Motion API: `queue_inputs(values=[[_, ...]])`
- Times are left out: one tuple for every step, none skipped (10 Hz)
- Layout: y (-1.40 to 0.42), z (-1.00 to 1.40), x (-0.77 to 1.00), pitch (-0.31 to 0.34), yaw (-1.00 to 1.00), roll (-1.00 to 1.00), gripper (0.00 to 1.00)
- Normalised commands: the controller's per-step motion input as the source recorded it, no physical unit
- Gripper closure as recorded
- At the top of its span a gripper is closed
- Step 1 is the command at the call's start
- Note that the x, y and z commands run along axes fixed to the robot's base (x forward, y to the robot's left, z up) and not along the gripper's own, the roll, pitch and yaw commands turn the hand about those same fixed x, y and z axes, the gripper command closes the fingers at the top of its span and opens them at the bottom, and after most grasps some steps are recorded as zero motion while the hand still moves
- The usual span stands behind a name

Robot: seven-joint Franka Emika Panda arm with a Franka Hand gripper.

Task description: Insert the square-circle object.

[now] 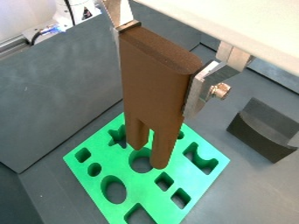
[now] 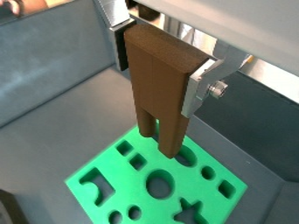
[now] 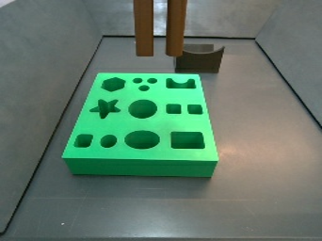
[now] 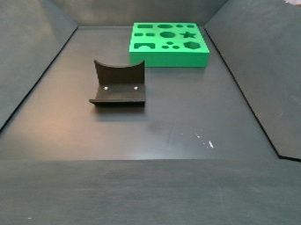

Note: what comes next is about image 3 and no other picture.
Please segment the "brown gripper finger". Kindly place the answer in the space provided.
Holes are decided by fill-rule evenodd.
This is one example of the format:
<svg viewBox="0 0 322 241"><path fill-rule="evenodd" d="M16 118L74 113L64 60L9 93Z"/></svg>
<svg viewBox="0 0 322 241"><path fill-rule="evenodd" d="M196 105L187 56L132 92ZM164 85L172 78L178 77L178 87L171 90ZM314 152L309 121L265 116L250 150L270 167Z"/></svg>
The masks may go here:
<svg viewBox="0 0 322 241"><path fill-rule="evenodd" d="M154 0L134 0L138 56L154 55Z"/></svg>
<svg viewBox="0 0 322 241"><path fill-rule="evenodd" d="M183 54L183 31L187 0L167 0L166 54Z"/></svg>

